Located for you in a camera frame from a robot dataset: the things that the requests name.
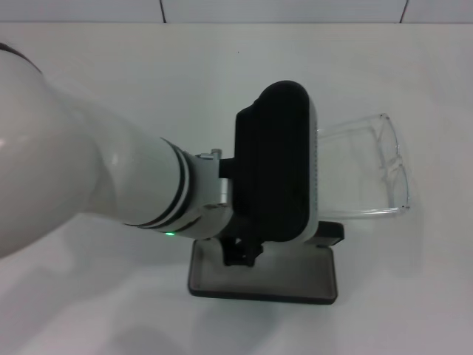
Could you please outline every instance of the plastic tray lip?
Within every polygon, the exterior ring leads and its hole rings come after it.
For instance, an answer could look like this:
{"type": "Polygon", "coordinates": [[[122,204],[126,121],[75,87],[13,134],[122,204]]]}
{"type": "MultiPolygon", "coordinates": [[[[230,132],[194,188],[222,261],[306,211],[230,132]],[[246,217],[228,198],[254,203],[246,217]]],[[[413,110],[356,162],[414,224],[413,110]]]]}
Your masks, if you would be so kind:
{"type": "Polygon", "coordinates": [[[343,132],[343,128],[347,126],[351,126],[354,124],[359,124],[375,119],[384,120],[384,124],[387,124],[392,132],[394,137],[394,149],[395,149],[395,156],[390,160],[386,160],[383,154],[383,150],[379,146],[379,142],[381,141],[381,136],[385,132],[383,131],[378,138],[378,154],[380,158],[384,162],[386,169],[392,168],[400,169],[402,173],[402,177],[400,179],[404,179],[405,186],[406,186],[406,199],[403,205],[401,206],[393,206],[393,207],[386,207],[386,208],[379,208],[379,209],[363,209],[363,210],[340,210],[340,209],[328,209],[328,210],[319,210],[319,217],[325,220],[337,220],[337,219],[353,219],[353,218],[373,218],[373,217],[387,217],[393,216],[397,214],[402,214],[407,211],[411,206],[411,191],[409,187],[409,177],[406,172],[406,167],[404,165],[404,160],[401,155],[401,147],[398,140],[398,134],[395,130],[395,127],[392,123],[392,119],[386,113],[381,113],[377,115],[369,115],[362,118],[358,118],[352,121],[342,122],[339,124],[333,124],[328,126],[327,128],[318,129],[317,132],[319,134],[319,141],[323,139],[323,137],[330,137],[331,135],[336,135],[343,132]]]}
{"type": "Polygon", "coordinates": [[[196,245],[198,242],[199,240],[195,240],[192,243],[191,262],[189,265],[189,272],[188,272],[188,279],[187,279],[187,287],[188,287],[189,293],[195,297],[217,298],[217,299],[223,299],[223,300],[248,300],[248,301],[263,301],[263,302],[302,303],[302,304],[309,304],[309,305],[332,305],[338,297],[335,261],[333,257],[333,250],[329,247],[324,247],[324,249],[328,249],[330,264],[332,267],[334,297],[331,297],[331,298],[282,296],[282,295],[276,295],[276,294],[260,294],[260,293],[250,293],[250,292],[198,290],[192,286],[194,256],[196,252],[196,245]]]}

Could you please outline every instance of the white cylinder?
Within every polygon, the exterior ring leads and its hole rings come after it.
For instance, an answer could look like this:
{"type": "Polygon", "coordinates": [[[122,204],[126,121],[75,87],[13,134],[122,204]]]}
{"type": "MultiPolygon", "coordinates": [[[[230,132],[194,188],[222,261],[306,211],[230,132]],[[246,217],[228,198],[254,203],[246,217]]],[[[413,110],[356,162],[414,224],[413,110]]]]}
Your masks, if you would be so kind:
{"type": "Polygon", "coordinates": [[[172,210],[182,185],[170,143],[57,95],[31,63],[0,50],[0,257],[78,212],[152,223],[172,210]]]}
{"type": "Polygon", "coordinates": [[[0,256],[82,210],[100,170],[96,145],[67,117],[43,75],[0,51],[0,256]]]}

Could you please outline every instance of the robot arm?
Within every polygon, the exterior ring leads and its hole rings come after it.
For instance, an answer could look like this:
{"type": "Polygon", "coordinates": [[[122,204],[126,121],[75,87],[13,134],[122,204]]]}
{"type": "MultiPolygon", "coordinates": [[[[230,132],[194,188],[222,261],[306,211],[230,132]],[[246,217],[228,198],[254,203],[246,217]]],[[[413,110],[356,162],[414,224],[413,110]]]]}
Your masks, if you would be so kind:
{"type": "Polygon", "coordinates": [[[0,256],[79,212],[194,239],[219,238],[227,265],[264,242],[316,233],[317,128],[307,92],[268,87],[236,117],[235,157],[191,155],[92,103],[58,94],[0,47],[0,256]]]}
{"type": "Polygon", "coordinates": [[[217,160],[194,157],[93,105],[56,95],[24,56],[2,49],[0,256],[79,212],[164,232],[187,226],[186,235],[197,239],[228,222],[217,160]],[[210,217],[213,223],[189,228],[210,217]]]}

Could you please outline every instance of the white wall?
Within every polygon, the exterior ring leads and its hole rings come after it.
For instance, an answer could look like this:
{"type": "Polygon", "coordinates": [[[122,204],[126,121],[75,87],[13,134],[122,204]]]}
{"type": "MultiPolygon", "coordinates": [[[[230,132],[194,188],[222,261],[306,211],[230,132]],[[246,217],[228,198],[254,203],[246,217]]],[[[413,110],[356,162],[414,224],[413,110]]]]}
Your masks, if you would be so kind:
{"type": "Polygon", "coordinates": [[[163,0],[168,22],[399,22],[406,0],[163,0]]]}
{"type": "Polygon", "coordinates": [[[403,22],[473,23],[473,0],[409,0],[403,22]]]}
{"type": "Polygon", "coordinates": [[[163,22],[159,0],[0,0],[0,21],[163,22]]]}

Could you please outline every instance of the white surface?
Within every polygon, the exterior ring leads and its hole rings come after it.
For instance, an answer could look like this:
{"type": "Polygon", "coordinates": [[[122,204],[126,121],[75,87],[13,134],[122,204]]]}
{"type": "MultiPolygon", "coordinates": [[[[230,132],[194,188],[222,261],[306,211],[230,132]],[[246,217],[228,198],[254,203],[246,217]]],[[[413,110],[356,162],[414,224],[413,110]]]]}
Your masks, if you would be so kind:
{"type": "Polygon", "coordinates": [[[163,0],[177,22],[399,22],[406,0],[163,0]]]}
{"type": "Polygon", "coordinates": [[[207,300],[191,241],[88,217],[0,262],[0,353],[467,354],[473,331],[473,26],[0,24],[54,83],[190,152],[293,79],[320,126],[388,112],[413,207],[346,224],[333,306],[207,300]]]}
{"type": "Polygon", "coordinates": [[[159,0],[1,0],[0,21],[163,22],[159,0]]]}
{"type": "Polygon", "coordinates": [[[409,0],[403,22],[472,23],[472,0],[409,0]]]}

